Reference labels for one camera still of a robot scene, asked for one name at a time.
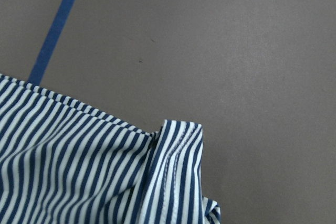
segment blue tape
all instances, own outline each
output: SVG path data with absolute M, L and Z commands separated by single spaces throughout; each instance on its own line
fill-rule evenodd
M 39 85 L 41 83 L 43 74 L 46 71 L 51 55 L 53 54 L 52 52 L 54 51 L 74 2 L 75 0 L 62 0 L 56 17 L 49 29 L 48 35 L 30 73 L 28 82 L 35 85 Z

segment floor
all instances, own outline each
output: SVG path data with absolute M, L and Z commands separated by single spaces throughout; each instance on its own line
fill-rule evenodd
M 27 80 L 61 0 L 0 0 Z M 227 224 L 336 223 L 335 0 L 76 0 L 41 86 L 145 131 L 203 126 Z

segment striped fabric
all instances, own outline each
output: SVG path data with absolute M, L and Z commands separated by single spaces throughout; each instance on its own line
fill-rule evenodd
M 0 223 L 219 223 L 202 146 L 200 124 L 148 133 L 0 74 Z

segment striped shirt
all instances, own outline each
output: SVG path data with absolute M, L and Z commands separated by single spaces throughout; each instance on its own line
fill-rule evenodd
M 0 223 L 219 223 L 202 147 L 200 124 L 148 133 L 0 74 Z

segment clothing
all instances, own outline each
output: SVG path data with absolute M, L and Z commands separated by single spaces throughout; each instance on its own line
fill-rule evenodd
M 202 147 L 200 124 L 148 133 L 0 74 L 0 223 L 219 223 Z

